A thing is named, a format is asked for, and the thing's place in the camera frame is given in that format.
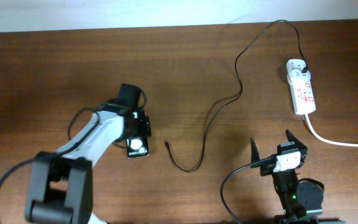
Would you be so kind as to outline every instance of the power strip socket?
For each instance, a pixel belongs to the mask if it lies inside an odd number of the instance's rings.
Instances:
[[[310,72],[302,73],[305,67],[304,60],[291,59],[287,62],[287,79],[291,87],[293,108],[298,115],[310,114],[316,110]]]

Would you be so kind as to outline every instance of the wood surface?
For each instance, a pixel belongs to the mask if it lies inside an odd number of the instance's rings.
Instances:
[[[358,142],[358,21],[295,24],[312,75],[316,132]],[[294,114],[285,64],[300,56],[286,24],[272,27],[239,59],[244,92],[212,125],[200,170],[186,174],[169,160],[164,140],[180,165],[191,168],[197,162],[208,111],[239,90],[235,57],[266,25],[0,34],[0,178],[39,151],[64,145],[68,123],[80,108],[97,106],[117,96],[121,83],[130,83],[148,97],[151,155],[128,160],[122,149],[106,151],[93,172],[99,217],[111,223],[232,221],[219,196],[221,182],[249,163],[250,137],[267,157],[287,141],[289,129],[309,147],[300,177],[326,186],[321,218],[358,223],[358,148],[317,140]],[[3,223],[25,223],[29,174],[30,166],[4,184]],[[235,175],[224,193],[245,222],[283,213],[272,178],[260,177],[257,169]]]

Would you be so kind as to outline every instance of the power strip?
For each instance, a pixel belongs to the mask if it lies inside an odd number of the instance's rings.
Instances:
[[[311,75],[306,67],[306,62],[300,59],[291,59],[287,62],[287,79],[291,87],[293,109],[296,114],[302,115],[311,133],[319,140],[338,146],[358,147],[358,144],[343,143],[327,140],[314,131],[309,114],[316,110],[313,91],[311,90]]]

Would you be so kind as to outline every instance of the white cable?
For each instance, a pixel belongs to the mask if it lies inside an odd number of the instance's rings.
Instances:
[[[316,133],[316,131],[314,131],[311,123],[310,123],[310,120],[309,120],[309,116],[307,114],[304,115],[304,118],[306,119],[306,123],[308,124],[308,127],[309,127],[309,130],[311,131],[311,133],[316,136],[316,138],[318,138],[319,140],[323,141],[323,142],[326,142],[326,143],[330,143],[330,144],[335,144],[335,145],[338,145],[338,146],[350,146],[350,147],[358,147],[358,144],[353,144],[353,143],[343,143],[343,142],[335,142],[335,141],[330,141],[330,140],[327,140],[325,138],[322,138],[320,135],[318,135]]]

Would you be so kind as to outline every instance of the white background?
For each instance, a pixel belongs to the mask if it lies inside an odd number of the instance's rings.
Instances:
[[[0,32],[358,19],[351,0],[0,0]]]

